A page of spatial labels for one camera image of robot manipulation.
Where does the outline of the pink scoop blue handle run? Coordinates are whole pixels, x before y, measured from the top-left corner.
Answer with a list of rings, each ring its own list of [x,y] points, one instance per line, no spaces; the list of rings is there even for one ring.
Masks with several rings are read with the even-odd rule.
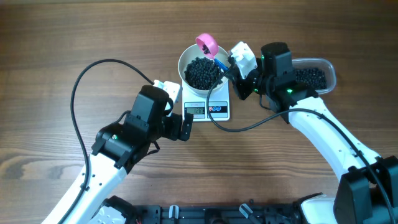
[[[226,72],[227,66],[216,58],[219,51],[219,46],[216,40],[208,33],[202,33],[195,38],[197,46],[200,48],[205,57],[212,59],[217,66]]]

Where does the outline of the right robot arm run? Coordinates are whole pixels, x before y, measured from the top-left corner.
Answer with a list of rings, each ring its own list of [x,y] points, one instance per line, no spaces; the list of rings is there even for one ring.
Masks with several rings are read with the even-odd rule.
[[[397,158],[381,157],[356,139],[317,91],[299,82],[287,44],[274,42],[256,57],[244,42],[229,51],[228,75],[240,99],[266,96],[276,116],[299,130],[329,163],[339,185],[300,202],[303,223],[397,223]]]

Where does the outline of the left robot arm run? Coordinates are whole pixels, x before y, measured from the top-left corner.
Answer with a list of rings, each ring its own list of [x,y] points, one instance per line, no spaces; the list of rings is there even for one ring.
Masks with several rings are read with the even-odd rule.
[[[44,220],[44,223],[88,223],[103,200],[144,157],[159,138],[187,141],[192,120],[173,113],[181,85],[155,81],[144,85],[132,110],[103,127],[79,176]]]

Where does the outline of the white digital kitchen scale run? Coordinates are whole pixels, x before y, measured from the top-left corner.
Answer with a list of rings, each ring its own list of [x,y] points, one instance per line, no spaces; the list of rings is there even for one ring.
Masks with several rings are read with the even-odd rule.
[[[227,121],[230,119],[229,84],[224,82],[217,86],[206,102],[207,91],[200,93],[194,90],[185,81],[182,83],[182,112],[193,115],[194,122],[211,121],[208,111],[215,121]]]

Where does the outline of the black beans in bowl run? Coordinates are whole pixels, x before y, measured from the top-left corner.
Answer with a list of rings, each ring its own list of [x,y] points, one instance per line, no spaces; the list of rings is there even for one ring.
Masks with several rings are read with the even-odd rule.
[[[184,71],[186,82],[197,90],[209,90],[223,74],[213,60],[196,57]]]

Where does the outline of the clear plastic container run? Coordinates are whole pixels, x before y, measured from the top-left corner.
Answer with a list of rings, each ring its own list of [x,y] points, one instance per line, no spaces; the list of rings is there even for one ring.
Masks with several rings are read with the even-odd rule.
[[[326,87],[317,90],[319,95],[327,94],[336,86],[337,79],[333,64],[324,58],[296,58],[292,60],[293,67],[297,69],[317,67],[325,72]]]

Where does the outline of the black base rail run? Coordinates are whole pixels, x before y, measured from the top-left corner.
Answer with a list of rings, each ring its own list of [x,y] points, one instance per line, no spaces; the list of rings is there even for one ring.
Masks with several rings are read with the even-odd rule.
[[[105,199],[89,223],[92,224],[305,224],[299,203],[255,205],[252,200],[239,206],[181,207],[132,205],[120,197]]]

